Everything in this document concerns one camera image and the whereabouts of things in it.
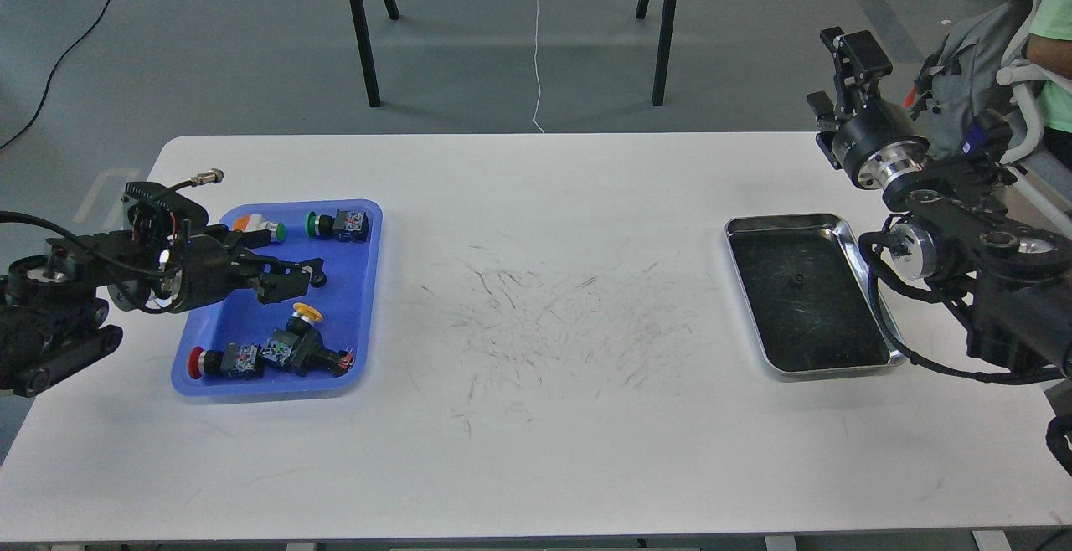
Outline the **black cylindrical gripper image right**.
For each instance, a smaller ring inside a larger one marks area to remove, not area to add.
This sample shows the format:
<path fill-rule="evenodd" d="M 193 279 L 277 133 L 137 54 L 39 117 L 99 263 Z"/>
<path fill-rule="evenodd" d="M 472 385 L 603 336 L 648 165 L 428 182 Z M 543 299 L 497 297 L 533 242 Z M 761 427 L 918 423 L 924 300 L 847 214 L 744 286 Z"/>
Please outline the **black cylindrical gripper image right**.
<path fill-rule="evenodd" d="M 836 104 L 824 90 L 809 93 L 807 104 L 828 164 L 865 191 L 881 191 L 900 174 L 921 170 L 930 143 L 915 132 L 907 111 L 868 107 L 881 100 L 879 81 L 893 70 L 878 40 L 868 29 L 842 28 L 823 29 L 820 40 L 833 58 Z"/>

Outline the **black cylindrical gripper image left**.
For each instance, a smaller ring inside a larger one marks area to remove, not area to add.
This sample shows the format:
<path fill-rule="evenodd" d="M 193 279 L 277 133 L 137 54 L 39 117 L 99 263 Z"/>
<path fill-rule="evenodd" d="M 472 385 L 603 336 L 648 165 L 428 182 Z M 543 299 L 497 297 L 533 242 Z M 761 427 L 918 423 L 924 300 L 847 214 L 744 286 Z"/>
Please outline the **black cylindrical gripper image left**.
<path fill-rule="evenodd" d="M 182 250 L 168 247 L 158 254 L 161 271 L 173 271 L 157 285 L 157 307 L 169 313 L 215 304 L 233 292 L 251 289 L 263 306 L 306 296 L 310 276 L 324 273 L 324 260 L 280 260 L 276 256 L 244 254 L 244 235 L 221 238 L 199 234 Z"/>

